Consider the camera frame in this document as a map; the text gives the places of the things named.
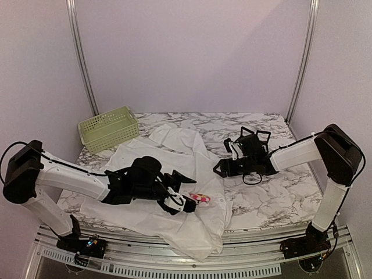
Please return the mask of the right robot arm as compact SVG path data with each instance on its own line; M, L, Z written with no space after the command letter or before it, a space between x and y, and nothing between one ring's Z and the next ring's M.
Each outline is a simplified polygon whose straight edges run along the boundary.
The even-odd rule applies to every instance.
M336 124L273 151L269 150L270 136L269 131L241 127L237 139L224 140L230 157L219 160L213 172L222 178L251 174L263 178L303 164L321 162L326 170L327 186L310 223L315 231L303 237L300 244L305 253L313 253L323 244L320 233L331 227L354 181L366 167L366 157Z

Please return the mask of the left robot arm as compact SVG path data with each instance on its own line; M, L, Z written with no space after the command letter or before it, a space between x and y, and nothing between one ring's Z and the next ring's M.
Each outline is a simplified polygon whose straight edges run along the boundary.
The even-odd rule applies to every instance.
M135 199L156 201L172 215L196 209L196 202L179 192L182 184L195 180L176 170L163 174L162 165L153 157L136 158L123 169L93 172L54 157L43 149L41 141L16 141L11 147L17 145L22 148L9 159L6 173L1 175L4 198L28 208L73 252L82 252L87 246L79 223L46 194L43 186L66 189L108 205L127 205Z

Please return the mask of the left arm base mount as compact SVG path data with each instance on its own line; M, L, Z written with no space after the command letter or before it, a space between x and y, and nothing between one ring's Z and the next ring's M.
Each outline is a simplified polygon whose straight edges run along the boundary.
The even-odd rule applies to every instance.
M56 246L59 249L76 253L79 256L89 256L103 259L106 253L108 242L104 239L101 239L97 234L88 237L68 235L66 237L60 237Z

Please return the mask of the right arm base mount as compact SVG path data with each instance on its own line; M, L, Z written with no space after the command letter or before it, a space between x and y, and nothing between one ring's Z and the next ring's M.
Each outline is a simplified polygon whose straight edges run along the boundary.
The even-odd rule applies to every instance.
M280 251L286 259L306 256L330 248L328 235L322 232L307 232L302 237L288 238L280 243Z

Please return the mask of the pink flower brooch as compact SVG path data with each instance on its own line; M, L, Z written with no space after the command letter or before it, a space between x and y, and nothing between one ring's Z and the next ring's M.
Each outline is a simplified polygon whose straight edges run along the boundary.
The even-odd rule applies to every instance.
M196 201L198 204L200 203L209 203L211 198L207 195L204 195L204 194L200 194L200 193L197 193L197 194L190 194L190 197Z

